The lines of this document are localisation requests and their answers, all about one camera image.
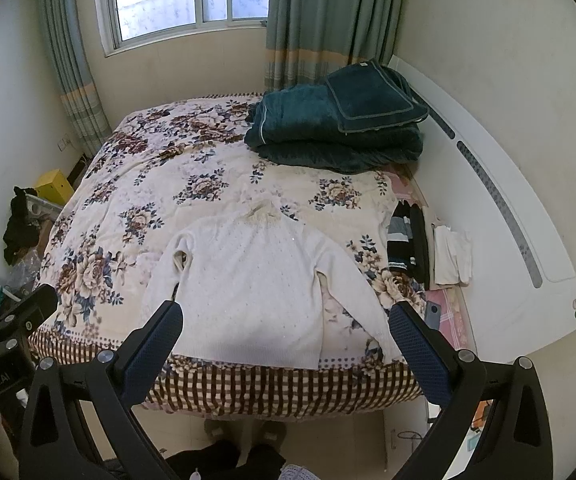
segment folded blanket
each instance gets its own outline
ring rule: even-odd
[[[344,67],[321,85],[270,92],[251,107],[245,143],[278,164],[359,173],[417,160],[427,116],[405,78],[373,60]]]
[[[298,141],[265,144],[257,148],[257,153],[276,164],[307,166],[319,170],[355,174],[386,166],[392,162],[405,164],[410,160],[417,160],[422,149],[423,142],[420,137],[415,136],[405,148],[396,146],[353,148],[343,144]]]
[[[340,132],[365,132],[423,121],[428,108],[415,103],[405,78],[374,59],[325,77]]]

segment white sweater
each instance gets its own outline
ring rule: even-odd
[[[201,219],[170,240],[146,287],[142,321],[174,298],[183,310],[175,354],[317,369],[323,337],[317,272],[378,341],[386,362],[401,355],[386,314],[351,257],[268,201]]]

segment curtain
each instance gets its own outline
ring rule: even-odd
[[[338,68],[392,57],[401,0],[270,0],[265,86],[318,81]]]
[[[86,61],[75,0],[38,0],[39,21],[57,75],[66,113],[86,156],[111,135],[97,87]]]

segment wall outlet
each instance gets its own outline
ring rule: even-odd
[[[69,144],[72,144],[72,142],[70,142],[70,138],[62,137],[62,139],[57,143],[57,147],[59,147],[59,151],[62,152]]]

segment phone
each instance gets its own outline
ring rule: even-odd
[[[425,323],[434,330],[439,330],[441,323],[441,306],[434,301],[425,302]]]

